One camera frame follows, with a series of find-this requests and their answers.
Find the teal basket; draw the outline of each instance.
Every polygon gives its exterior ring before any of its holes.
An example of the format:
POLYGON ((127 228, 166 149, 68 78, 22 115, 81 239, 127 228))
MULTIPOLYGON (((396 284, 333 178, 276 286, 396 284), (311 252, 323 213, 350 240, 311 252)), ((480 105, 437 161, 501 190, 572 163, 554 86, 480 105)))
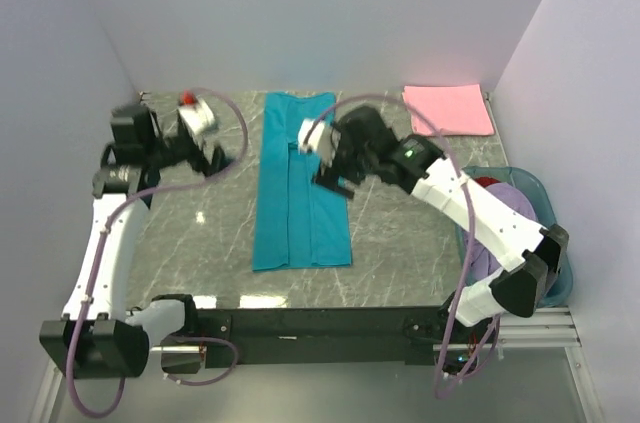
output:
MULTIPOLYGON (((503 183, 509 183, 520 190, 531 202, 533 210, 536 212, 538 221, 541 225, 549 228, 555 224, 556 215, 551 208, 551 202, 547 196, 547 191, 535 176, 528 171, 519 168, 507 166, 504 168, 484 168, 480 166, 470 166, 464 169, 465 173, 471 178, 488 176, 495 178, 503 183)), ((456 240, 458 242, 458 252, 460 261, 464 260, 466 248, 464 245, 462 228, 456 225, 456 240)), ((549 289, 547 294, 540 300, 538 307, 549 308, 553 306, 561 306, 565 303, 573 289, 573 272, 566 255, 562 257, 561 271, 554 285, 549 289)), ((470 275, 467 277, 467 284, 473 284, 475 281, 470 275)))

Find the teal towel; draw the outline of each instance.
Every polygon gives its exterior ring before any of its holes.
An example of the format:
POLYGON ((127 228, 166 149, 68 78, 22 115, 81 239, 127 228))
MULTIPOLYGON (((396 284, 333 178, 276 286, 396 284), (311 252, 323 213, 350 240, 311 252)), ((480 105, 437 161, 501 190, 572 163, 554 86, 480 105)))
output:
POLYGON ((305 118, 335 102, 331 93, 267 94, 260 155, 253 270, 349 266, 347 202, 311 183, 319 158, 298 151, 305 118))

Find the folded pink towel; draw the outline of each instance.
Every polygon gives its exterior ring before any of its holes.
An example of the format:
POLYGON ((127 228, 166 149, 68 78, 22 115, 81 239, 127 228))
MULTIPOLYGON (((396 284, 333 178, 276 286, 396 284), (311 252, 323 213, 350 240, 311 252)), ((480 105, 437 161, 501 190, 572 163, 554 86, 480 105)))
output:
MULTIPOLYGON (((495 133, 480 85, 405 86, 402 97, 405 104, 420 110, 445 135, 487 136, 495 133)), ((411 126, 414 133, 433 134, 415 115, 411 115, 411 126)))

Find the purple cloth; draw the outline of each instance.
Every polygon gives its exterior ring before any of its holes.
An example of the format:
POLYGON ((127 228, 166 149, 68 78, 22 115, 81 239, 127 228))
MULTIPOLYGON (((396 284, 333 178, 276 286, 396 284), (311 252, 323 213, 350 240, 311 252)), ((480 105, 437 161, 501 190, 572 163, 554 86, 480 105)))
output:
MULTIPOLYGON (((522 216, 533 221, 538 221, 538 217, 535 211, 533 211, 531 203, 520 190, 508 183, 495 183, 488 186, 486 190, 522 216)), ((469 243, 469 233, 466 231, 463 233, 464 247, 466 248, 469 243)), ((476 240, 473 245, 473 251, 471 252, 471 268, 469 270, 469 276, 472 278, 472 282, 486 278, 498 268, 500 268, 500 264, 498 260, 496 260, 496 257, 476 240)))

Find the marble tabletop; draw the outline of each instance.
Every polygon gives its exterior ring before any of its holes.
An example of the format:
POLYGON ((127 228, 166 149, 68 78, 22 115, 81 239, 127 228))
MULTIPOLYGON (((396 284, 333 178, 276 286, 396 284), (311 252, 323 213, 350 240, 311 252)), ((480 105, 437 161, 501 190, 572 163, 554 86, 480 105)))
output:
MULTIPOLYGON (((388 94, 400 96, 400 92, 388 94)), ((248 123, 247 156, 218 183, 154 197, 134 255, 127 294, 130 306, 144 306, 165 293, 190 293, 218 308, 439 305, 449 296, 460 275, 453 223, 373 177, 348 204, 351 267, 252 272, 265 93, 229 96, 248 123)), ((171 131, 177 94, 150 93, 143 100, 171 131)), ((221 122, 215 139, 229 154, 237 154, 241 130, 233 113, 215 98, 207 101, 221 122)), ((406 110, 389 103, 379 107, 399 136, 410 132, 406 110)), ((448 140, 463 166, 506 165, 497 135, 448 140)), ((187 166, 179 166, 163 171, 161 184, 199 179, 187 166)))

